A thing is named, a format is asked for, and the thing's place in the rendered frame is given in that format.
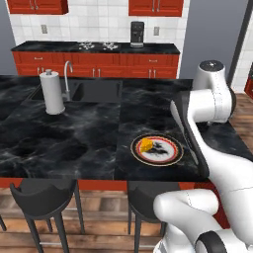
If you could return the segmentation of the yellow cheese wedge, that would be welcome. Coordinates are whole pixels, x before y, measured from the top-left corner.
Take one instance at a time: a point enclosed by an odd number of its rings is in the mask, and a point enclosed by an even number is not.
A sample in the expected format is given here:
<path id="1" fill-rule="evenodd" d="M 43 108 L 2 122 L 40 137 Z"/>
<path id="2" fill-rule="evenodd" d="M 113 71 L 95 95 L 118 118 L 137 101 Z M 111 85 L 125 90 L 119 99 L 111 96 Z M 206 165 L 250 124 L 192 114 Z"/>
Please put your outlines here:
<path id="1" fill-rule="evenodd" d="M 152 140 L 149 138 L 143 138 L 140 144 L 140 151 L 145 152 L 153 147 Z"/>

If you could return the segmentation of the patterned white plate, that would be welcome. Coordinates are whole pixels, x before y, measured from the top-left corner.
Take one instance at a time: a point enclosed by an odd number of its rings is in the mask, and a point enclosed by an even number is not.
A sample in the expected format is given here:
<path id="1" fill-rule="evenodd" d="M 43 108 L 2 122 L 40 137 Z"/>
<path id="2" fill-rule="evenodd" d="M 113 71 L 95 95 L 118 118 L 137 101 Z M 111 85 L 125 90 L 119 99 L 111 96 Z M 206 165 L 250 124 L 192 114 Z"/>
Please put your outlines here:
<path id="1" fill-rule="evenodd" d="M 145 152 L 140 151 L 143 138 L 152 140 L 153 147 Z M 182 144 L 174 137 L 166 134 L 147 133 L 138 136 L 130 145 L 134 158 L 146 165 L 171 166 L 181 160 L 184 155 Z"/>

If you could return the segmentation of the black sink basin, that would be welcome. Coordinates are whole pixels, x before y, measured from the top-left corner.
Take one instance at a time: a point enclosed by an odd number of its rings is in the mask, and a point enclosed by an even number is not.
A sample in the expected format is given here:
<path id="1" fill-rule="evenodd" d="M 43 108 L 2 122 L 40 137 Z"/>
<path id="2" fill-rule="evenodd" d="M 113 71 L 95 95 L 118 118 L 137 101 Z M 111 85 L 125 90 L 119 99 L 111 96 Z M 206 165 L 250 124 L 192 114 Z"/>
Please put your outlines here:
<path id="1" fill-rule="evenodd" d="M 71 102 L 118 103 L 123 82 L 111 79 L 69 79 L 68 86 Z"/>

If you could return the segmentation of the red base cupboard run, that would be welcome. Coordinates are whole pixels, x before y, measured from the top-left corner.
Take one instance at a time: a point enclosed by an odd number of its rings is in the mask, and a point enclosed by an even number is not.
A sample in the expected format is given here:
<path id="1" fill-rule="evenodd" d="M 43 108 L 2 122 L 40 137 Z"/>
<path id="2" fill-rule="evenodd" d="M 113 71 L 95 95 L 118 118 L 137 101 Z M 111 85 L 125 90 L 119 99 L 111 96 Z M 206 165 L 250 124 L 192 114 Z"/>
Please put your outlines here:
<path id="1" fill-rule="evenodd" d="M 14 51 L 19 75 L 36 76 L 46 69 L 64 75 L 64 65 L 72 64 L 70 77 L 122 77 L 175 79 L 178 54 L 40 52 Z"/>

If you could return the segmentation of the dark grey bar stool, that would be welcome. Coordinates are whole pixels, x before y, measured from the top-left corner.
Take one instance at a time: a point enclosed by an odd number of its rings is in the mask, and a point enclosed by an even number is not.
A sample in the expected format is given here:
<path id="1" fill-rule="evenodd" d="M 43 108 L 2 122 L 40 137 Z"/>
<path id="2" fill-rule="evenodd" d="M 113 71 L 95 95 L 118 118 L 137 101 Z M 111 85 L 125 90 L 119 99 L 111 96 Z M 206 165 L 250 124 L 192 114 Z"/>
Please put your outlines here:
<path id="1" fill-rule="evenodd" d="M 131 214 L 135 214 L 134 228 L 134 253 L 138 253 L 140 229 L 143 221 L 149 223 L 160 223 L 160 235 L 164 236 L 166 223 L 161 222 L 153 211 L 153 201 L 156 196 L 179 191 L 177 182 L 151 182 L 151 181 L 127 181 L 127 200 L 128 200 L 128 223 L 127 233 L 131 230 Z"/>
<path id="2" fill-rule="evenodd" d="M 53 217 L 64 253 L 69 253 L 62 212 L 75 196 L 81 233 L 85 233 L 78 181 L 73 179 L 28 179 L 24 178 L 19 187 L 10 184 L 11 194 L 22 210 L 39 253 L 44 253 L 35 225 L 36 220 L 45 220 L 52 231 Z"/>

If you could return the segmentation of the white paper towel roll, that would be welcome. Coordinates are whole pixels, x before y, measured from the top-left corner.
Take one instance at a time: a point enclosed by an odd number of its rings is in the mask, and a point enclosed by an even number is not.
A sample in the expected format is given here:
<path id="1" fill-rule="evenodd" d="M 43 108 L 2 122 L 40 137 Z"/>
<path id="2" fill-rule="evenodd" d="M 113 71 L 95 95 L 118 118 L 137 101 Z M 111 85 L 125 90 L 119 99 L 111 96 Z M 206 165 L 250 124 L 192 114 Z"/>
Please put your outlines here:
<path id="1" fill-rule="evenodd" d="M 64 112 L 63 99 L 59 75 L 57 72 L 47 69 L 40 74 L 42 93 L 45 103 L 45 111 L 49 115 L 59 115 Z"/>

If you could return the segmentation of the gas hob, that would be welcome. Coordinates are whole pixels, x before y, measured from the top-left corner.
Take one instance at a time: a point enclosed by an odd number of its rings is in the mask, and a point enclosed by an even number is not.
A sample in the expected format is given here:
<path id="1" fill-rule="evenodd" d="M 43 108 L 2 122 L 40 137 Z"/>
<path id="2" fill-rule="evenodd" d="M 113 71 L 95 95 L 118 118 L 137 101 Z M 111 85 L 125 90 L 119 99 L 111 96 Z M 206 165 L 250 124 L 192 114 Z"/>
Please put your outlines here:
<path id="1" fill-rule="evenodd" d="M 80 42 L 78 48 L 81 50 L 120 50 L 121 46 L 114 42 Z"/>

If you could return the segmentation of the black coffee machine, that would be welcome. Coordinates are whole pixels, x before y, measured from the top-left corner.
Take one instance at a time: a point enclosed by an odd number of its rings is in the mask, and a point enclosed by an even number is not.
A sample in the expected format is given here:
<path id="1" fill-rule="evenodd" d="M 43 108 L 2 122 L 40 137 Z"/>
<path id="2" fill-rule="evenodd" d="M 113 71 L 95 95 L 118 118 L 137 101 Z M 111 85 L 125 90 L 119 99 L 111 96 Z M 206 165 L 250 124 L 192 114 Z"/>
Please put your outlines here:
<path id="1" fill-rule="evenodd" d="M 144 23 L 132 21 L 130 23 L 130 46 L 143 47 Z"/>

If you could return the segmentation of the red wall cupboard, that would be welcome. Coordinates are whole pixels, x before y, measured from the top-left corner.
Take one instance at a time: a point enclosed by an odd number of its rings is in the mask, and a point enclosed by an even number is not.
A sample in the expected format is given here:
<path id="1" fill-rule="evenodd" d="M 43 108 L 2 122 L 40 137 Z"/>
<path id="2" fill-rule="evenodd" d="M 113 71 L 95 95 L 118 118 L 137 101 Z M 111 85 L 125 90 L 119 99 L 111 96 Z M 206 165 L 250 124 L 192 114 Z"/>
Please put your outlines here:
<path id="1" fill-rule="evenodd" d="M 67 0 L 7 0 L 11 14 L 64 15 Z"/>
<path id="2" fill-rule="evenodd" d="M 128 0 L 130 16 L 181 17 L 184 0 Z"/>

